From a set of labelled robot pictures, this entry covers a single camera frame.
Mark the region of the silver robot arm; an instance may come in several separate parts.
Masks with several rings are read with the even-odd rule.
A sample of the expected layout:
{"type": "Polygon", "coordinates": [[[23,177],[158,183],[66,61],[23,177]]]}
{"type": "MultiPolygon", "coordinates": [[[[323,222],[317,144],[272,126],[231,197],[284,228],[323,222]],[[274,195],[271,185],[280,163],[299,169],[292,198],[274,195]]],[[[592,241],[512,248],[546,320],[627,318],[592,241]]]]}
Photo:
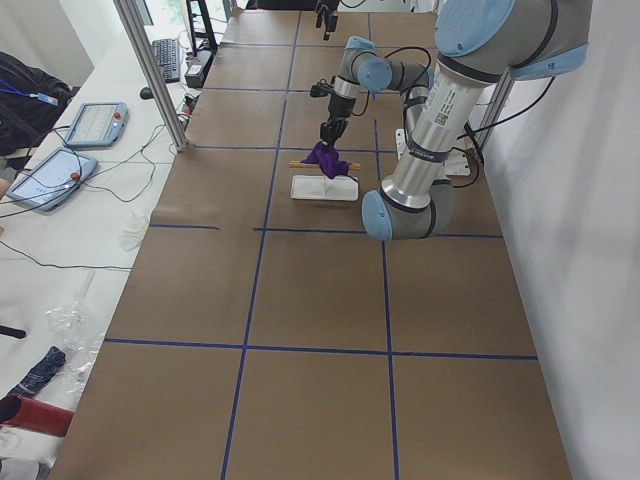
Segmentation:
{"type": "Polygon", "coordinates": [[[360,89],[404,97],[405,149],[394,172],[364,195],[367,234],[390,241],[441,232],[454,210],[444,162],[482,91],[505,72],[534,80],[579,68],[591,14],[589,1],[448,1],[436,22],[433,68],[382,58],[371,41],[350,37],[335,79],[311,89],[314,97],[330,98],[315,150],[335,146],[360,89]]]}

